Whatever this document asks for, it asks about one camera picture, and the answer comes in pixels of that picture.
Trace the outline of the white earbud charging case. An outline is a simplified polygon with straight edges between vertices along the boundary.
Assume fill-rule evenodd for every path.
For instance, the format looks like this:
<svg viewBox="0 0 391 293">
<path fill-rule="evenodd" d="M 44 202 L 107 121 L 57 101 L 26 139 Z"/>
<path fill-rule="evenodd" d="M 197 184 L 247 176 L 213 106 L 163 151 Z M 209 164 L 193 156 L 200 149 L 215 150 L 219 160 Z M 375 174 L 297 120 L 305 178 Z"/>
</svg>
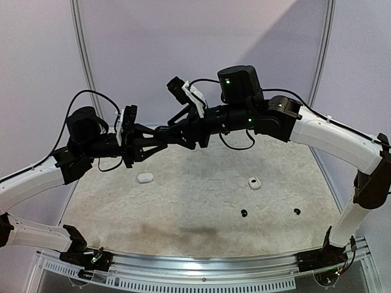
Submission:
<svg viewBox="0 0 391 293">
<path fill-rule="evenodd" d="M 252 190 L 259 190 L 261 188 L 261 181 L 256 176 L 252 176 L 248 179 L 248 185 Z"/>
</svg>

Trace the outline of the black oval charging case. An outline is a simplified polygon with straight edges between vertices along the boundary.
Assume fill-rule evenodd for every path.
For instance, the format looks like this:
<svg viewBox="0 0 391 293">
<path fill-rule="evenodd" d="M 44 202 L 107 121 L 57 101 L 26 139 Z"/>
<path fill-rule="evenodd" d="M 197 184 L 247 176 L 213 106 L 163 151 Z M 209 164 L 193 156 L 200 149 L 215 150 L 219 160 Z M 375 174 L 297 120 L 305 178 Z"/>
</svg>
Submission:
<svg viewBox="0 0 391 293">
<path fill-rule="evenodd" d="M 168 138 L 167 132 L 169 128 L 166 126 L 158 126 L 155 129 L 154 138 L 156 140 L 165 141 Z"/>
</svg>

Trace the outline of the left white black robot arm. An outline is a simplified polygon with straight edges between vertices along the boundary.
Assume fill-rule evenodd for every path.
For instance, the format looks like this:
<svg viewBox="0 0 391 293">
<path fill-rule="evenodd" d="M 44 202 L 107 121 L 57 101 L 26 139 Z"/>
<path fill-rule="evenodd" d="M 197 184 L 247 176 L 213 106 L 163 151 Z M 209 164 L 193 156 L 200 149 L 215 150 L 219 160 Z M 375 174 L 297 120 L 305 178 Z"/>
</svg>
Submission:
<svg viewBox="0 0 391 293">
<path fill-rule="evenodd" d="M 2 179 L 1 246 L 25 245 L 67 252 L 78 265 L 87 264 L 91 253 L 75 227 L 31 222 L 8 210 L 34 195 L 79 180 L 92 168 L 94 159 L 120 157 L 130 168 L 165 149 L 167 143 L 157 140 L 154 130 L 134 122 L 136 114 L 136 106 L 127 106 L 120 133 L 114 134 L 93 107 L 82 107 L 65 120 L 70 135 L 65 147 L 55 150 L 38 166 Z"/>
</svg>

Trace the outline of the small white oval case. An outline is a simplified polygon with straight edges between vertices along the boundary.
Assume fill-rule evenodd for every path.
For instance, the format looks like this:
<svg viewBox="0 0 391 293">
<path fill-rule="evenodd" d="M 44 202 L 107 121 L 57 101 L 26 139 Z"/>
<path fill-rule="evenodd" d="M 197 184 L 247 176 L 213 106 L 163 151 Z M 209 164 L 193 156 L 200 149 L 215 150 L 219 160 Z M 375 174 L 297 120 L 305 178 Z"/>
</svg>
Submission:
<svg viewBox="0 0 391 293">
<path fill-rule="evenodd" d="M 137 181 L 140 184 L 150 183 L 154 180 L 154 175 L 152 173 L 140 173 L 137 176 Z"/>
</svg>

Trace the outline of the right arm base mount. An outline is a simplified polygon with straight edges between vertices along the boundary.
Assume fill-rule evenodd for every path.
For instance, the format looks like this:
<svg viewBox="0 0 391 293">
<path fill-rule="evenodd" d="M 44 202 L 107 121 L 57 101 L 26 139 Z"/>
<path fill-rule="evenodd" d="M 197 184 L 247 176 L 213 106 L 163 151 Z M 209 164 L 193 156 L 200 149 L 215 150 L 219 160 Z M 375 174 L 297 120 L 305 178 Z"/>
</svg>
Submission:
<svg viewBox="0 0 391 293">
<path fill-rule="evenodd" d="M 321 248 L 302 251 L 295 254 L 296 263 L 300 273 L 336 266 L 337 264 L 343 264 L 342 270 L 346 270 L 351 266 L 356 252 L 353 253 L 353 258 L 349 263 L 346 247 L 336 247 L 331 245 L 329 240 L 331 229 L 332 227 L 330 226 L 326 232 Z"/>
</svg>

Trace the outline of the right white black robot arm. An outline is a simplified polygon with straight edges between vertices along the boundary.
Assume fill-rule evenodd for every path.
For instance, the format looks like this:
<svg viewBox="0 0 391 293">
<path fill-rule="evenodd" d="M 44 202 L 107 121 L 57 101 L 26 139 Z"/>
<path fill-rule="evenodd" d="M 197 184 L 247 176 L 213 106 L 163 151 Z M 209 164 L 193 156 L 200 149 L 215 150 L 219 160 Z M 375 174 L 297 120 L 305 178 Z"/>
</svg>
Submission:
<svg viewBox="0 0 391 293">
<path fill-rule="evenodd" d="M 217 83 L 222 90 L 222 104 L 208 107 L 192 81 L 172 79 L 167 87 L 186 109 L 166 126 L 160 126 L 157 136 L 167 143 L 193 149 L 206 147 L 213 134 L 251 130 L 283 142 L 317 148 L 354 166 L 357 175 L 352 198 L 316 253 L 318 264 L 329 266 L 369 212 L 386 202 L 390 189 L 387 137 L 363 134 L 319 114 L 289 90 L 277 89 L 274 97 L 265 99 L 251 65 L 220 70 Z"/>
</svg>

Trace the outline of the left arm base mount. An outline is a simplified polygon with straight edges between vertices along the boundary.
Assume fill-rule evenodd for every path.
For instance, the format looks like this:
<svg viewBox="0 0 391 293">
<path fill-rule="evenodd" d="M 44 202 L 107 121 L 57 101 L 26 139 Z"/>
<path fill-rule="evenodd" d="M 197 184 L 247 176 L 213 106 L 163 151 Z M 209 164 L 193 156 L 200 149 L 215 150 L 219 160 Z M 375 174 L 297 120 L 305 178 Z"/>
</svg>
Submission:
<svg viewBox="0 0 391 293">
<path fill-rule="evenodd" d="M 102 247 L 88 248 L 86 240 L 75 227 L 63 225 L 63 228 L 68 232 L 71 244 L 67 251 L 60 252 L 61 261 L 83 267 L 84 270 L 109 271 L 113 259 L 111 252 Z"/>
</svg>

